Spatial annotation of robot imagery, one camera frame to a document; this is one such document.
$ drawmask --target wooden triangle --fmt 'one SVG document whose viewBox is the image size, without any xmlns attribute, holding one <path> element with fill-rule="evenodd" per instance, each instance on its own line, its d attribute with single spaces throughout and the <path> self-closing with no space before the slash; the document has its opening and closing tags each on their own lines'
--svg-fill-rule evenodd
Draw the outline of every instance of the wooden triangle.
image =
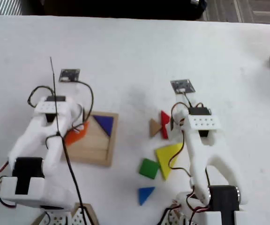
<svg viewBox="0 0 270 225">
<path fill-rule="evenodd" d="M 150 137 L 155 136 L 159 130 L 161 130 L 161 125 L 154 119 L 150 119 Z"/>
</svg>

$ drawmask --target white tabletop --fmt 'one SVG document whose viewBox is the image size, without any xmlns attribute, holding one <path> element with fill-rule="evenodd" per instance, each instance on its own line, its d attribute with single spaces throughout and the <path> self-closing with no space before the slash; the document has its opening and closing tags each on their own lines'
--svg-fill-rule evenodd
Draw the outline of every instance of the white tabletop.
<svg viewBox="0 0 270 225">
<path fill-rule="evenodd" d="M 196 90 L 189 97 L 221 120 L 250 188 L 244 209 L 251 224 L 270 223 L 270 25 L 0 16 L 0 165 L 30 121 L 30 91 L 52 85 L 49 56 L 57 76 L 81 69 L 94 110 L 120 115 L 112 166 L 73 163 L 83 201 L 101 225 L 155 224 L 176 194 L 189 190 L 184 172 L 165 182 L 160 172 L 155 180 L 138 174 L 142 158 L 156 160 L 154 150 L 170 143 L 160 134 L 150 139 L 148 121 L 169 112 L 176 101 L 170 81 L 185 78 Z M 177 164 L 189 168 L 186 149 Z M 75 193 L 65 162 L 55 180 Z M 137 189 L 151 186 L 139 206 Z M 0 224 L 29 224 L 39 213 L 0 204 Z"/>
</svg>

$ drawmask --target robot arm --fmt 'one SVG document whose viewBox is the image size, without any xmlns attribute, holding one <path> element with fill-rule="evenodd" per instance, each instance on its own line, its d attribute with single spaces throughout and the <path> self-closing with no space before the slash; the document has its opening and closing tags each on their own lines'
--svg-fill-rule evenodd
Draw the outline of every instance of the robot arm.
<svg viewBox="0 0 270 225">
<path fill-rule="evenodd" d="M 59 132 L 64 136 L 74 122 L 82 123 L 83 108 L 66 96 L 57 96 L 56 101 Z M 54 97 L 41 98 L 29 126 L 9 153 L 12 177 L 2 180 L 2 199 L 46 210 L 67 211 L 74 206 L 70 191 L 46 179 L 56 172 L 63 152 L 62 138 L 55 136 L 58 131 L 55 115 Z M 45 158 L 33 157 L 45 142 L 48 147 Z"/>
<path fill-rule="evenodd" d="M 177 98 L 181 97 L 180 102 L 187 103 L 184 96 L 182 93 Z M 191 162 L 190 186 L 197 198 L 189 198 L 189 193 L 177 196 L 187 220 L 191 218 L 193 209 L 199 209 L 192 218 L 199 225 L 248 224 L 246 212 L 239 209 L 239 204 L 248 202 L 246 186 L 240 167 L 229 152 L 218 117 L 204 106 L 177 107 L 172 116 L 173 126 L 167 124 L 165 128 L 169 139 L 184 132 Z M 209 186 L 205 173 L 208 165 L 216 167 L 229 185 Z"/>
</svg>

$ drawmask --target black cable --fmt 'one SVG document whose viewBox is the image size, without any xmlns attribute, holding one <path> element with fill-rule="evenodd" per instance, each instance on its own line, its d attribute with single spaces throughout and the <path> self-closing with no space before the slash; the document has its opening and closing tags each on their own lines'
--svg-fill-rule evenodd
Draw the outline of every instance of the black cable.
<svg viewBox="0 0 270 225">
<path fill-rule="evenodd" d="M 65 145 L 65 140 L 64 138 L 60 135 L 61 139 L 62 139 L 62 145 L 63 145 L 63 150 L 64 150 L 64 154 L 65 154 L 65 158 L 66 158 L 66 161 L 67 161 L 67 165 L 68 165 L 68 168 L 69 168 L 69 171 L 70 171 L 70 174 L 73 178 L 73 181 L 74 181 L 74 184 L 75 184 L 75 188 L 77 190 L 77 194 L 78 194 L 78 198 L 79 198 L 79 202 L 80 202 L 80 206 L 82 208 L 82 217 L 83 217 L 83 220 L 84 220 L 84 224 L 87 225 L 86 223 L 86 218 L 85 218 L 85 214 L 84 214 L 84 206 L 83 206 L 83 202 L 82 202 L 82 198 L 81 198 L 81 194 L 80 194 L 80 190 L 79 190 L 79 187 L 78 187 L 78 183 L 77 183 L 77 180 L 75 178 L 75 174 L 74 174 L 74 171 L 71 167 L 71 164 L 70 164 L 70 160 L 69 160 L 69 156 L 68 156 L 68 150 L 66 149 L 66 145 Z"/>
<path fill-rule="evenodd" d="M 160 218 L 160 221 L 157 223 L 157 225 L 161 225 L 162 224 L 162 222 L 163 222 L 163 220 L 165 218 L 165 215 L 166 215 L 166 213 L 167 213 L 168 210 L 174 210 L 174 209 L 178 209 L 180 207 L 181 207 L 181 205 L 177 205 L 177 206 L 174 206 L 174 207 L 168 207 L 168 208 L 166 208 L 164 210 L 163 214 L 162 214 L 162 217 Z"/>
<path fill-rule="evenodd" d="M 207 177 L 208 186 L 210 186 L 210 179 L 209 179 L 209 175 L 208 175 L 207 168 L 205 169 L 205 172 L 206 172 L 206 177 Z"/>
<path fill-rule="evenodd" d="M 49 222 L 46 225 L 49 225 L 51 223 L 51 217 L 50 215 L 45 211 L 45 214 L 47 215 L 47 217 L 49 218 Z"/>
<path fill-rule="evenodd" d="M 54 68 L 53 68 L 53 62 L 52 62 L 52 58 L 50 56 L 50 61 L 51 61 L 51 67 L 52 67 L 52 81 L 53 81 L 53 85 L 54 85 L 54 101 L 55 101 L 55 108 L 56 108 L 56 121 L 57 121 L 57 130 L 59 132 L 59 123 L 58 123 L 58 110 L 57 110 L 57 101 L 56 101 L 56 82 L 55 82 L 55 73 L 54 73 Z"/>
<path fill-rule="evenodd" d="M 188 101 L 188 103 L 189 103 L 189 106 L 192 107 L 192 104 L 191 104 L 191 102 L 189 101 L 189 99 L 188 99 L 186 93 L 184 92 L 183 94 L 185 95 L 185 98 L 187 99 L 187 101 Z"/>
<path fill-rule="evenodd" d="M 51 94 L 54 95 L 54 91 L 53 91 L 49 86 L 43 86 L 43 85 L 37 86 L 37 87 L 31 92 L 31 94 L 30 94 L 30 96 L 28 97 L 28 100 L 27 100 L 28 105 L 30 105 L 30 106 L 33 107 L 33 108 L 35 108 L 36 105 L 33 105 L 33 104 L 31 103 L 31 98 L 32 98 L 32 96 L 34 95 L 34 93 L 35 93 L 39 88 L 45 88 L 45 89 L 48 89 L 48 90 L 51 92 Z"/>
<path fill-rule="evenodd" d="M 74 171 L 73 171 L 73 169 L 72 169 L 72 167 L 71 167 L 70 159 L 69 159 L 69 156 L 68 156 L 68 151 L 67 151 L 67 148 L 66 148 L 66 145 L 65 145 L 65 139 L 61 136 L 60 131 L 59 131 L 59 125 L 58 125 L 58 111 L 57 111 L 57 101 L 56 101 L 55 73 L 54 73 L 53 63 L 52 63 L 52 58 L 51 58 L 51 57 L 50 57 L 50 61 L 51 61 L 51 67 L 52 67 L 52 73 L 53 73 L 53 85 L 54 85 L 54 94 L 55 94 L 54 101 L 55 101 L 56 120 L 57 120 L 57 130 L 58 130 L 57 133 L 56 133 L 56 135 L 52 135 L 52 136 L 59 136 L 59 137 L 61 137 L 61 140 L 62 140 L 62 146 L 63 146 L 65 158 L 66 158 L 66 162 L 67 162 L 67 165 L 68 165 L 70 174 L 71 174 L 71 176 L 72 176 L 72 178 L 73 178 L 73 181 L 74 181 L 74 184 L 75 184 L 75 188 L 76 188 L 76 190 L 77 190 L 77 195 L 78 195 L 78 198 L 79 198 L 80 206 L 81 206 L 81 208 L 82 208 L 82 217 L 83 217 L 83 221 L 84 221 L 84 224 L 87 225 L 87 223 L 86 223 L 86 218 L 85 218 L 85 214 L 84 214 L 84 209 L 85 209 L 85 211 L 86 211 L 86 213 L 87 213 L 88 216 L 89 216 L 89 214 L 88 214 L 88 211 L 87 211 L 86 207 L 83 206 L 83 202 L 82 202 L 80 190 L 79 190 L 79 187 L 78 187 L 78 183 L 77 183 L 77 180 L 76 180 L 76 178 L 75 178 Z M 86 119 L 85 119 L 85 121 L 87 121 L 87 119 L 88 119 L 89 116 L 90 116 L 92 107 L 93 107 L 93 100 L 94 100 L 94 97 L 93 97 L 93 91 L 92 91 L 91 87 L 90 87 L 88 84 L 86 84 L 86 83 L 79 82 L 79 81 L 77 81 L 77 82 L 75 82 L 75 83 L 82 83 L 82 84 L 84 84 L 85 86 L 87 86 L 87 87 L 90 89 L 90 92 L 91 92 L 91 100 L 92 100 L 92 102 L 91 102 L 90 111 L 89 111 L 89 113 L 88 113 L 88 115 L 87 115 L 87 117 L 86 117 Z"/>
<path fill-rule="evenodd" d="M 15 209 L 16 208 L 16 203 L 14 205 L 9 205 L 7 203 L 5 203 L 1 197 L 0 197 L 0 203 L 3 205 L 3 206 L 6 206 L 7 208 L 10 208 L 10 209 Z"/>
<path fill-rule="evenodd" d="M 87 84 L 87 83 L 85 83 L 85 82 L 82 82 L 82 81 L 69 81 L 68 83 L 81 83 L 81 84 L 87 86 L 87 87 L 89 88 L 89 90 L 90 90 L 90 93 L 91 93 L 91 106 L 90 106 L 90 109 L 89 109 L 89 111 L 88 111 L 88 114 L 87 114 L 87 116 L 86 116 L 86 118 L 85 118 L 85 120 L 84 120 L 84 121 L 86 122 L 86 121 L 88 120 L 88 118 L 89 118 L 89 116 L 90 116 L 90 114 L 91 114 L 92 108 L 93 108 L 94 95 L 93 95 L 92 88 L 90 87 L 89 84 Z"/>
</svg>

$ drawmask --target mounting plate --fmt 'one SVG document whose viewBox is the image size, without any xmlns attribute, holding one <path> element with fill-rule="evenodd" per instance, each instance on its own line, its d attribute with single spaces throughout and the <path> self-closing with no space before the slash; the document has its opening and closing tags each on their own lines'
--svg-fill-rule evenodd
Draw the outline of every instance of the mounting plate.
<svg viewBox="0 0 270 225">
<path fill-rule="evenodd" d="M 172 88 L 176 94 L 182 93 L 193 93 L 195 92 L 194 87 L 192 86 L 189 79 L 171 81 Z"/>
<path fill-rule="evenodd" d="M 59 77 L 59 82 L 78 81 L 80 69 L 62 69 Z"/>
</svg>

